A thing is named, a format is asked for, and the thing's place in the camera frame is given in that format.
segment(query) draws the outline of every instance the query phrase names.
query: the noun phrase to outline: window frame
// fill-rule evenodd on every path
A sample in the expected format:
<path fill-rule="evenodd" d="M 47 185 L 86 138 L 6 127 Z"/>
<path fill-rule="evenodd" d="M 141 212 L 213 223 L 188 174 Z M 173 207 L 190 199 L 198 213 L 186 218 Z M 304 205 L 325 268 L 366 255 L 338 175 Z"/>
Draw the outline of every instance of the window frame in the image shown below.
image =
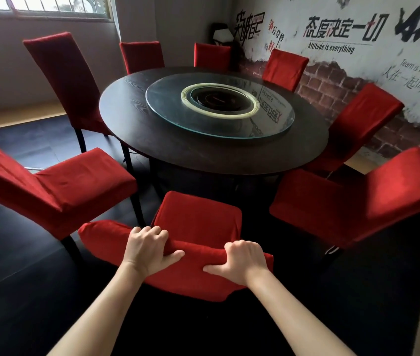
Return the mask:
<path fill-rule="evenodd" d="M 105 13 L 71 12 L 71 11 L 28 11 L 17 10 L 11 0 L 6 0 L 9 10 L 0 10 L 0 18 L 15 18 L 29 20 L 68 20 L 68 21 L 91 21 L 113 22 L 111 0 L 103 0 Z"/>

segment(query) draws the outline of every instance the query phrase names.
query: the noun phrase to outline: red brick pattern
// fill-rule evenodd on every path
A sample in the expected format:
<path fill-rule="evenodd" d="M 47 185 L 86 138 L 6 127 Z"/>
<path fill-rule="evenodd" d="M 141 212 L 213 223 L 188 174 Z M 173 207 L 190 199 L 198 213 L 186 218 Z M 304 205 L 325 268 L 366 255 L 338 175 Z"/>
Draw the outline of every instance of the red brick pattern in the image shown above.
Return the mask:
<path fill-rule="evenodd" d="M 240 71 L 262 77 L 265 66 L 264 61 L 243 60 Z M 306 67 L 296 93 L 319 110 L 330 124 L 368 82 L 347 76 L 337 63 L 316 63 Z M 408 123 L 402 114 L 398 115 L 365 146 L 385 158 L 392 158 L 401 151 L 420 146 L 420 127 Z"/>

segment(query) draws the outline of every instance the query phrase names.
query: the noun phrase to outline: window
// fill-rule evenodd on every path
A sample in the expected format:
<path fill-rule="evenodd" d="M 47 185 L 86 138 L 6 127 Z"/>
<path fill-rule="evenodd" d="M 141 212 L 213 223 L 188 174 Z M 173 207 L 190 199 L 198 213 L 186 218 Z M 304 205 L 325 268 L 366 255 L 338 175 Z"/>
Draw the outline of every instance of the window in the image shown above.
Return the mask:
<path fill-rule="evenodd" d="M 109 18 L 107 0 L 0 0 L 0 13 L 32 17 Z"/>

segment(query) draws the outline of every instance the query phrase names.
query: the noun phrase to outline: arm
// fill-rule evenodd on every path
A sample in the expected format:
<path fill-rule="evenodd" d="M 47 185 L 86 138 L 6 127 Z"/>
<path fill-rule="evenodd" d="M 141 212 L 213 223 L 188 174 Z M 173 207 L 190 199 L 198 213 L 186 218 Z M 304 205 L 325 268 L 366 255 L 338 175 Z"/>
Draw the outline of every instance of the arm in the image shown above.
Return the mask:
<path fill-rule="evenodd" d="M 48 356 L 111 355 L 127 310 L 144 279 L 185 254 L 175 251 L 164 257 L 168 237 L 169 233 L 158 226 L 142 230 L 134 227 L 116 275 Z"/>
<path fill-rule="evenodd" d="M 241 240 L 227 243 L 225 249 L 226 264 L 207 265 L 203 271 L 247 286 L 269 312 L 297 356 L 355 355 L 268 270 L 260 245 Z"/>

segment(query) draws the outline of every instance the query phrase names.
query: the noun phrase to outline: forearm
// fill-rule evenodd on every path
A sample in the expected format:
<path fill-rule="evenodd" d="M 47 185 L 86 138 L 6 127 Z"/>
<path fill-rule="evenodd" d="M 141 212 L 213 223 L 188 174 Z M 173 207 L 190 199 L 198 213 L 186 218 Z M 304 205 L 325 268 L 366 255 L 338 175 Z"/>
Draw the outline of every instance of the forearm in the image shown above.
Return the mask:
<path fill-rule="evenodd" d="M 116 275 L 48 354 L 49 356 L 108 356 L 143 278 L 129 266 Z"/>
<path fill-rule="evenodd" d="M 253 275 L 248 287 L 269 312 L 297 356 L 354 355 L 268 270 Z"/>

